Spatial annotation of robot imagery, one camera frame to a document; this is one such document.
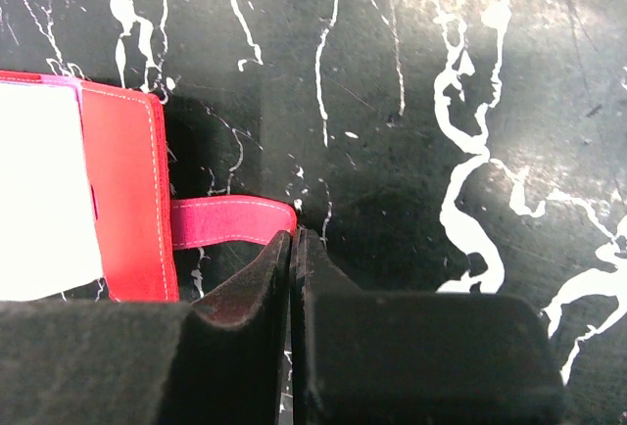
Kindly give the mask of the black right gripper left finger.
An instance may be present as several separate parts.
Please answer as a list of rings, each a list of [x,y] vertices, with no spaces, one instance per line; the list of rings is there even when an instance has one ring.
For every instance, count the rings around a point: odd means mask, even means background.
[[[290,249],[194,303],[3,303],[2,422],[275,423]]]

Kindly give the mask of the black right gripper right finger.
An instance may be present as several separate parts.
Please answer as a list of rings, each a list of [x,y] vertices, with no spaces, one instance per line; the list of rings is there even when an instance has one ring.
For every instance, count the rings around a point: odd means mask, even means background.
[[[564,387],[525,302],[366,291],[305,228],[290,275],[295,423],[562,422]]]

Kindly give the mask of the red card holder wallet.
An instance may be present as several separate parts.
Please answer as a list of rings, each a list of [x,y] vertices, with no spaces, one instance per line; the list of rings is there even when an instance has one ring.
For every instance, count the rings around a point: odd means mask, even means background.
[[[175,302],[177,250],[293,232],[289,206],[170,195],[165,114],[147,93],[56,75],[1,75],[1,297],[104,281],[120,302]]]

